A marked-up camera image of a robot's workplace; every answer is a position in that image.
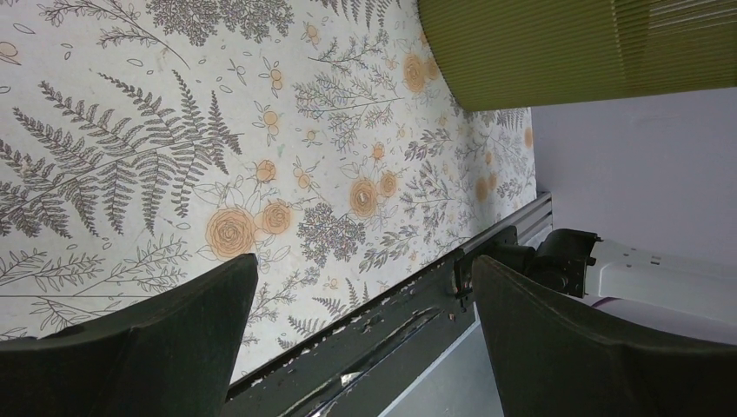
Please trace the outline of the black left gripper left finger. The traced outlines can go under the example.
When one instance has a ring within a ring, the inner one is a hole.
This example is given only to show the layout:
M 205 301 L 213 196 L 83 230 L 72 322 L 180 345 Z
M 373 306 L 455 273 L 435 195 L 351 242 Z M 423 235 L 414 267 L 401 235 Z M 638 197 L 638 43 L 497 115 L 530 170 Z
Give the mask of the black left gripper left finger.
M 245 254 L 167 292 L 1 345 L 4 416 L 217 416 L 258 283 Z

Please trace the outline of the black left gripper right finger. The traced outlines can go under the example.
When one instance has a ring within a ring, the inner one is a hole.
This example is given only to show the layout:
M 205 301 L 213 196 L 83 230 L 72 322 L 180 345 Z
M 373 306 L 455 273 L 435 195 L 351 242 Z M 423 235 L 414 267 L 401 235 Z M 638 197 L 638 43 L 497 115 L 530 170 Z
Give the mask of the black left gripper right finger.
M 736 348 L 625 321 L 482 255 L 472 286 L 507 416 L 733 416 Z

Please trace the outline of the green ribbed waste bin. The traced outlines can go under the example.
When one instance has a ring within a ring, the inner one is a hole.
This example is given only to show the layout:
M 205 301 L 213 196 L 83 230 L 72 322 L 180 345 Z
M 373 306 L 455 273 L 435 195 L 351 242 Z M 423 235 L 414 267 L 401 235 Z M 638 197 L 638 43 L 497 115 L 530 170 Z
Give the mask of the green ribbed waste bin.
M 736 84 L 733 1 L 421 1 L 418 11 L 469 111 Z

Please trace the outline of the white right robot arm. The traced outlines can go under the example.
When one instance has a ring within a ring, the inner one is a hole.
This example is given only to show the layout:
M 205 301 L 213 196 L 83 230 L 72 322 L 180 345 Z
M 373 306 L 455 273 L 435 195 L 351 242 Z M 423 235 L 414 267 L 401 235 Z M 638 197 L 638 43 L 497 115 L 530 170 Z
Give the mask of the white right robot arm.
M 736 267 L 630 247 L 561 228 L 539 245 L 500 244 L 492 256 L 554 291 L 577 298 L 635 301 L 736 322 Z

